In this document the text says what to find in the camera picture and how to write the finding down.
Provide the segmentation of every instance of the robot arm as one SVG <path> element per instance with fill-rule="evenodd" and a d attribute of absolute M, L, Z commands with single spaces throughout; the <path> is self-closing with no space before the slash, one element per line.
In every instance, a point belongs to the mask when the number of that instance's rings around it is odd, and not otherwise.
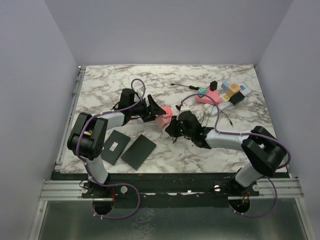
<path fill-rule="evenodd" d="M 165 131 L 175 138 L 190 139 L 200 148 L 225 148 L 244 152 L 250 163 L 241 168 L 229 183 L 229 186 L 237 192 L 242 192 L 262 176 L 273 176 L 286 156 L 286 151 L 272 140 L 251 135 L 220 134 L 212 127 L 202 127 L 196 116 L 189 110 L 173 116 Z M 256 126 L 247 132 L 274 138 L 262 126 Z"/>
<path fill-rule="evenodd" d="M 115 110 L 125 109 L 135 103 L 136 92 L 133 89 L 125 88 L 122 90 L 120 101 L 116 104 Z M 88 179 L 95 182 L 94 177 L 99 183 L 106 184 L 109 180 L 109 173 L 103 165 L 101 152 L 103 150 L 106 131 L 114 127 L 120 127 L 127 124 L 133 116 L 139 116 L 143 122 L 149 122 L 156 119 L 157 115 L 165 115 L 166 112 L 159 107 L 151 95 L 147 96 L 149 106 L 146 100 L 142 99 L 135 107 L 123 112 L 114 112 L 95 117 L 86 127 L 79 145 L 79 154 L 85 159 L 84 165 L 88 171 Z M 86 122 L 92 117 L 91 114 L 82 112 L 79 114 L 71 134 L 67 141 L 67 147 L 76 155 L 76 148 L 81 131 Z"/>
<path fill-rule="evenodd" d="M 116 110 L 127 108 L 135 103 L 136 92 L 132 89 L 123 89 Z M 103 166 L 100 154 L 103 150 L 106 131 L 119 126 L 124 126 L 133 116 L 139 116 L 143 122 L 156 119 L 158 115 L 166 112 L 147 96 L 149 106 L 143 99 L 135 107 L 123 112 L 114 112 L 94 118 L 87 128 L 80 142 L 79 154 L 85 158 L 85 167 L 89 173 L 89 180 L 94 176 L 99 183 L 106 184 L 109 174 Z M 76 147 L 80 133 L 92 115 L 80 113 L 71 131 L 67 142 L 68 149 L 76 155 Z M 271 177 L 286 156 L 286 152 L 274 141 L 256 136 L 225 135 L 219 134 L 212 127 L 202 127 L 198 119 L 189 110 L 181 110 L 177 116 L 172 116 L 171 122 L 165 131 L 171 137 L 185 137 L 190 139 L 197 147 L 213 149 L 226 148 L 244 152 L 250 163 L 241 168 L 229 186 L 237 192 L 242 192 L 252 182 L 261 176 Z M 274 138 L 265 128 L 255 127 L 250 132 Z"/>

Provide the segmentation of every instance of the white wall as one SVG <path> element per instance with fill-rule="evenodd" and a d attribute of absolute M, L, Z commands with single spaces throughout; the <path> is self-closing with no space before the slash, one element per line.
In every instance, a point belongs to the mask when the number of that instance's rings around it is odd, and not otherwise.
<path fill-rule="evenodd" d="M 292 0 L 45 0 L 80 65 L 257 64 Z"/>
<path fill-rule="evenodd" d="M 295 0 L 256 71 L 320 238 L 320 1 Z"/>
<path fill-rule="evenodd" d="M 78 75 L 43 0 L 0 1 L 0 233 L 28 239 Z"/>

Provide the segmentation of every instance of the pink block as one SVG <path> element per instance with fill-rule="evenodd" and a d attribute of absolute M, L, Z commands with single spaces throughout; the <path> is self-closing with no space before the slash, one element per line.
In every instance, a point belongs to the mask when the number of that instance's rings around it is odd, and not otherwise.
<path fill-rule="evenodd" d="M 159 125 L 159 127 L 162 129 L 165 125 L 169 124 L 171 122 L 171 118 L 173 115 L 173 112 L 169 106 L 162 106 L 163 110 L 165 110 L 164 115 L 159 115 L 155 118 L 155 122 Z"/>
<path fill-rule="evenodd" d="M 214 91 L 210 91 L 210 88 L 208 87 L 206 89 L 206 95 L 210 96 L 211 98 L 213 98 L 213 100 L 215 100 L 217 103 L 220 101 L 219 100 L 219 95 L 218 95 L 218 90 L 214 90 Z M 212 100 L 210 100 L 210 98 L 203 96 L 203 97 L 199 97 L 198 95 L 196 95 L 194 97 L 194 99 L 199 102 L 199 103 L 204 103 L 204 104 L 214 104 L 212 102 Z"/>

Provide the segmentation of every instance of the orange block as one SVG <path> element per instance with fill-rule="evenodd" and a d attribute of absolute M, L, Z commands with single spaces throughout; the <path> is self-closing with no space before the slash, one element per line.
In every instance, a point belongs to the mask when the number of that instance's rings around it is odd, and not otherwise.
<path fill-rule="evenodd" d="M 241 90 L 241 87 L 237 83 L 230 84 L 225 93 L 231 98 L 233 95 L 239 93 Z"/>

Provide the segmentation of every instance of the marble tabletop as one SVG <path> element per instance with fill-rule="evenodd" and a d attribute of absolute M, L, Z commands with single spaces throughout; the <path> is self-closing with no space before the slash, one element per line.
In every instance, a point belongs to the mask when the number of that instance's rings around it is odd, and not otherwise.
<path fill-rule="evenodd" d="M 73 123 L 81 112 L 96 114 L 110 110 L 120 99 L 121 91 L 130 88 L 131 81 L 139 78 L 146 85 L 146 96 L 151 94 L 159 106 L 171 106 L 173 113 L 184 97 L 195 93 L 183 86 L 172 86 L 170 83 L 207 87 L 210 82 L 238 83 L 246 85 L 251 93 L 240 103 L 224 110 L 230 117 L 232 127 L 223 114 L 218 128 L 225 131 L 247 131 L 255 126 L 265 127 L 275 136 L 275 131 L 268 113 L 258 78 L 253 65 L 101 65 L 88 66 L 85 71 Z M 139 89 L 141 83 L 134 83 Z M 186 105 L 203 124 L 213 127 L 216 116 L 204 114 L 204 104 L 194 98 Z M 105 139 L 113 130 L 131 138 L 128 147 L 141 134 L 156 143 L 157 147 L 136 171 L 119 158 L 115 165 L 105 161 L 103 164 L 110 173 L 229 173 L 236 172 L 249 162 L 243 152 L 231 149 L 204 149 L 196 147 L 190 140 L 179 137 L 173 144 L 172 138 L 158 127 L 155 121 L 143 123 L 141 119 L 131 120 L 127 125 L 107 131 Z M 62 159 L 61 173 L 85 173 L 82 162 L 66 149 Z"/>

